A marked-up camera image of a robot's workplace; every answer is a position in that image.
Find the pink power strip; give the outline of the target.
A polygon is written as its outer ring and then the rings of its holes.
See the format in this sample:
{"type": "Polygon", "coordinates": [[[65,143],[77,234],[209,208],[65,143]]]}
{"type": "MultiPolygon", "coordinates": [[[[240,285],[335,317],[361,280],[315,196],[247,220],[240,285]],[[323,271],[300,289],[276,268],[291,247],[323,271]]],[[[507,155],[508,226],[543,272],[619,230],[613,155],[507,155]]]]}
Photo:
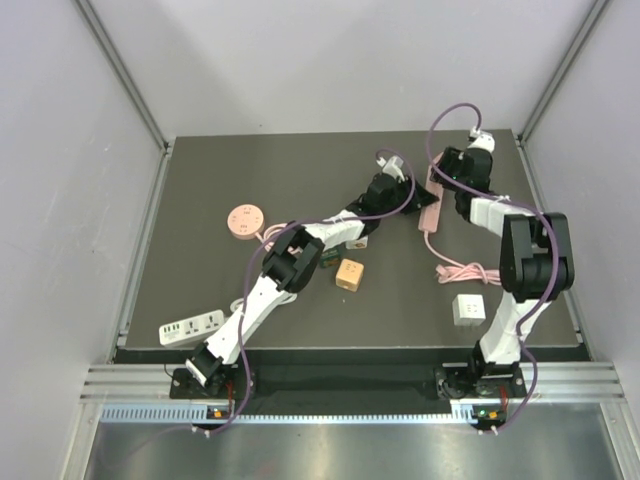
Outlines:
{"type": "Polygon", "coordinates": [[[424,188],[427,192],[435,195],[437,200],[422,208],[418,228],[424,233],[435,233],[440,218],[444,187],[432,179],[432,167],[429,167],[427,170],[424,188]]]}

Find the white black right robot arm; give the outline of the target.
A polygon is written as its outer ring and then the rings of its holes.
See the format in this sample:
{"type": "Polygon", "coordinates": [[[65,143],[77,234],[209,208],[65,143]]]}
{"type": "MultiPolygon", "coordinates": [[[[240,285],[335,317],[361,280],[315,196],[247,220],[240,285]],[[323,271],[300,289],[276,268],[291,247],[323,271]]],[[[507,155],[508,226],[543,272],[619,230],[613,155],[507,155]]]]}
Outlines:
{"type": "Polygon", "coordinates": [[[481,147],[448,147],[431,179],[454,193],[456,212],[500,237],[500,304],[489,329],[462,369],[441,368],[439,395],[487,396],[516,382],[521,354],[533,325],[574,282],[568,220],[513,204],[490,190],[492,154],[481,147]]]}

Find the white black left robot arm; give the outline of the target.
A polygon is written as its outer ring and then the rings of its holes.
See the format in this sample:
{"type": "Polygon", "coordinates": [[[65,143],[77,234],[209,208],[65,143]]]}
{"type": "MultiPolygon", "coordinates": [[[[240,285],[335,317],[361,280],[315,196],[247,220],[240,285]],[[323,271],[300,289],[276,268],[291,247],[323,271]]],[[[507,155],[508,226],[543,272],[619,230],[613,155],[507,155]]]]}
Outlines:
{"type": "Polygon", "coordinates": [[[307,286],[324,251],[368,236],[383,218],[415,213],[438,201],[411,177],[379,173],[365,193],[336,215],[286,224],[272,237],[255,284],[245,286],[243,305],[187,358],[194,387],[209,397],[224,390],[227,372],[246,341],[277,306],[307,286]]]}

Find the orange cube adapter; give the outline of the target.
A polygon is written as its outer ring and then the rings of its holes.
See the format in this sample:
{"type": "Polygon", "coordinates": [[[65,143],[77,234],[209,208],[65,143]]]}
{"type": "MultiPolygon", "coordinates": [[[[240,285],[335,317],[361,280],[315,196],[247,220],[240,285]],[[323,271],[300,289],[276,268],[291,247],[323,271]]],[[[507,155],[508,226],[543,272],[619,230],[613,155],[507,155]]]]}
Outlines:
{"type": "Polygon", "coordinates": [[[351,259],[343,259],[335,275],[335,284],[345,290],[356,292],[364,274],[364,265],[351,259]]]}

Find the white power strip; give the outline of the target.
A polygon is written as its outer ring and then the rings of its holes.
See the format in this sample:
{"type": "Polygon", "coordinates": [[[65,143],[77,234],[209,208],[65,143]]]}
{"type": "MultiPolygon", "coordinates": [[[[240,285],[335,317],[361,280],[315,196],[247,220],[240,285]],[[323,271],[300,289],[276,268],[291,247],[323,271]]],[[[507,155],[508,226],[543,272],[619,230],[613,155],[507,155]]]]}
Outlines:
{"type": "Polygon", "coordinates": [[[159,327],[159,343],[165,348],[177,348],[207,338],[219,330],[225,321],[222,310],[213,310],[170,322],[159,327]]]}

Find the green wooden hexagon socket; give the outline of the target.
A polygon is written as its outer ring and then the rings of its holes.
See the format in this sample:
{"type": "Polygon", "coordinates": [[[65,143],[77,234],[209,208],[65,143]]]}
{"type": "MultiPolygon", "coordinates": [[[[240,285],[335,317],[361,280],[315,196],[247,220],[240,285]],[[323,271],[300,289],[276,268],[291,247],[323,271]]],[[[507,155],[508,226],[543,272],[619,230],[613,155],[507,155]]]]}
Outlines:
{"type": "Polygon", "coordinates": [[[322,252],[319,266],[321,268],[329,268],[332,266],[339,265],[342,261],[342,250],[340,247],[333,247],[326,249],[322,252]]]}

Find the pink round socket base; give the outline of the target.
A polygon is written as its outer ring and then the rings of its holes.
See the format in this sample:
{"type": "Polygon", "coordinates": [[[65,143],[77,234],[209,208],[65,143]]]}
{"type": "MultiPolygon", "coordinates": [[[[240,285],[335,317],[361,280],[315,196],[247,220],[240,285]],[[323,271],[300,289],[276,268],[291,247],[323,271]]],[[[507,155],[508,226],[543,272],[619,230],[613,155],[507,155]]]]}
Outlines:
{"type": "Polygon", "coordinates": [[[256,205],[239,205],[229,213],[227,227],[237,239],[260,239],[265,228],[264,214],[256,205]]]}

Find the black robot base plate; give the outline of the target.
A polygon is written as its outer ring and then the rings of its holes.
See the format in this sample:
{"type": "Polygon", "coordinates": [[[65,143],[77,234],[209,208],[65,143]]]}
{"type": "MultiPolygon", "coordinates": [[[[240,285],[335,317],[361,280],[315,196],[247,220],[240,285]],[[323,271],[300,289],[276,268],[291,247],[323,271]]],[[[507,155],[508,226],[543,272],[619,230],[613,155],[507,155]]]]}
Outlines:
{"type": "Polygon", "coordinates": [[[251,349],[249,365],[223,367],[201,387],[185,368],[172,375],[175,400],[248,402],[248,415],[443,413],[452,400],[503,406],[524,397],[520,372],[473,385],[467,348],[251,349]]]}

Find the white tiger cube plug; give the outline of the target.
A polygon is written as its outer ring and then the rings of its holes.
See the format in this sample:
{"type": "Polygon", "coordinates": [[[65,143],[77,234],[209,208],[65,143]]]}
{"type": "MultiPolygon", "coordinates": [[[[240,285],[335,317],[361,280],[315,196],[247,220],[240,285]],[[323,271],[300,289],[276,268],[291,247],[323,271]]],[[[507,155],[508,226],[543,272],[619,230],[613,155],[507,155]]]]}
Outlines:
{"type": "Polygon", "coordinates": [[[365,249],[368,246],[368,237],[362,237],[357,240],[347,241],[345,248],[349,250],[365,249]]]}

